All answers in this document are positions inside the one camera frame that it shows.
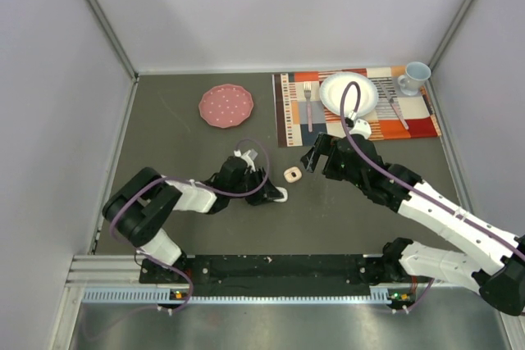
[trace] light blue cup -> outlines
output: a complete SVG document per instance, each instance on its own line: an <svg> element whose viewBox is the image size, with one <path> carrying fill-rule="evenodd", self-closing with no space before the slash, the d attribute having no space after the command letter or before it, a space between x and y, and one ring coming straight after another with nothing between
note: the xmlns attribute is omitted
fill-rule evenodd
<svg viewBox="0 0 525 350"><path fill-rule="evenodd" d="M397 79L397 83L401 92L407 96L415 96L430 76L430 67L420 61L412 61L404 69L404 74Z"/></svg>

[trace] plate rim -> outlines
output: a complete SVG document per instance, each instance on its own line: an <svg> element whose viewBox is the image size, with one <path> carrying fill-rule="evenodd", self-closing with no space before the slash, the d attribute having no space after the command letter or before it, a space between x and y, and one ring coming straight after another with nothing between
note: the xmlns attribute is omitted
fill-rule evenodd
<svg viewBox="0 0 525 350"><path fill-rule="evenodd" d="M326 107L326 109L328 111L330 111L331 113L335 114L335 115L340 115L340 109L339 109L339 106L335 105L332 100L329 99L329 97L327 96L327 88L326 88L326 85L325 83L327 81L329 81L330 79L334 79L337 75L356 75L358 76L361 80L362 79L365 79L367 80L367 85L369 88L371 88L372 86L374 87L373 89L373 93L372 95L374 96L372 102L374 102L374 105L372 106L372 108L370 108L368 111L364 112L364 113L360 113L359 110L361 110L361 108L359 108L358 110L358 117L362 117L362 116L366 116L367 114L369 114L370 112L372 112L374 110L374 108L376 108L377 106L377 103L379 102L379 93L377 92L377 87L376 85L372 82L372 80L370 80L368 77L362 75L362 74L359 74L359 73L354 73L353 71L339 71L339 72L336 72L332 75L329 75L328 77L326 77L322 82L321 82L321 85L319 86L319 98L321 99L321 102L323 104L323 106Z"/></svg>

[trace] placemat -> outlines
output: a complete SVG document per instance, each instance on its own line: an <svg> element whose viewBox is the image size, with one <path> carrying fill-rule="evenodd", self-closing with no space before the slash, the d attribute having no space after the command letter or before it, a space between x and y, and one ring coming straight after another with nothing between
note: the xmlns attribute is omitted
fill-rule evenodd
<svg viewBox="0 0 525 350"><path fill-rule="evenodd" d="M441 130L428 93L424 87L416 96L403 94L397 77L404 73L404 66L368 67L334 71L311 71L273 75L274 102L276 109L277 139L279 147L313 146L319 133L344 137L345 132L337 115L328 111L319 98L321 82L334 73L352 71L368 77L379 93L374 111L363 117L372 127L372 141L383 139L418 139L438 137ZM308 132L304 82L312 86L313 132ZM378 81L388 90L409 125L406 130L386 100Z"/></svg>

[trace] white plate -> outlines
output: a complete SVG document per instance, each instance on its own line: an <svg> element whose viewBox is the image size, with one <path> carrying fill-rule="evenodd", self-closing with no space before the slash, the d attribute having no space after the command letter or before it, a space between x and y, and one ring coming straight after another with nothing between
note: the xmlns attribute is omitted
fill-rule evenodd
<svg viewBox="0 0 525 350"><path fill-rule="evenodd" d="M319 97L328 110L336 115L340 114L343 92L345 91L346 85L352 81L357 82L361 88L358 116L365 116L376 107L379 98L376 85L363 75L345 71L333 74L322 81L321 87L319 88ZM345 116L348 116L350 112L354 110L357 97L356 88L350 88L345 99Z"/></svg>

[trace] knife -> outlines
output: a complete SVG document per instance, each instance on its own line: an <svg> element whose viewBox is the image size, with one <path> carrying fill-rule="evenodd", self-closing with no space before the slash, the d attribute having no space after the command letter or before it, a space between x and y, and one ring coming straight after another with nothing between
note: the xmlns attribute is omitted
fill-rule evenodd
<svg viewBox="0 0 525 350"><path fill-rule="evenodd" d="M390 95L390 93L388 93L388 90L383 86L381 81L377 81L377 82L379 83L379 86L381 87L381 90L385 94L386 100L388 100L388 103L390 104L390 106L394 110L394 112L397 115L397 117L399 118L399 120L401 120L401 124L403 125L403 127L406 130L408 130L409 129L409 125L407 124L406 120L403 118L403 114L401 113L401 110L395 104L394 98Z"/></svg>

